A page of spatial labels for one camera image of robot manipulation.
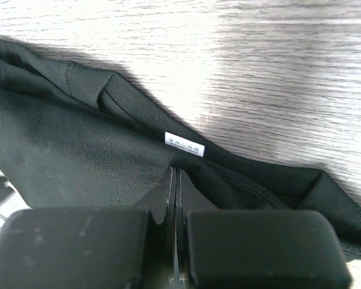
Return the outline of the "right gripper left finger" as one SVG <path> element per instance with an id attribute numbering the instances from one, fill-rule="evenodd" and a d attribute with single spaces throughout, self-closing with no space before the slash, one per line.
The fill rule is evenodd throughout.
<path id="1" fill-rule="evenodd" d="M 13 213 L 0 231 L 0 288 L 165 288 L 173 277 L 176 170 L 134 205 Z"/>

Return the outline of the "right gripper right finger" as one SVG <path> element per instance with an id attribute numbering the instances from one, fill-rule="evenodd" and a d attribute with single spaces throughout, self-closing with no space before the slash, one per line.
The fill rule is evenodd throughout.
<path id="1" fill-rule="evenodd" d="M 307 210 L 224 210 L 176 173 L 176 247 L 186 288 L 349 288 L 335 231 Z"/>

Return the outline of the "black t shirt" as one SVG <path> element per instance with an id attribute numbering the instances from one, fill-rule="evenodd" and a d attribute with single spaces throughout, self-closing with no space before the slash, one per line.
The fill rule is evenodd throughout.
<path id="1" fill-rule="evenodd" d="M 133 204 L 175 168 L 219 208 L 317 211 L 361 259 L 361 207 L 327 172 L 231 154 L 118 72 L 0 40 L 0 171 L 29 207 Z"/>

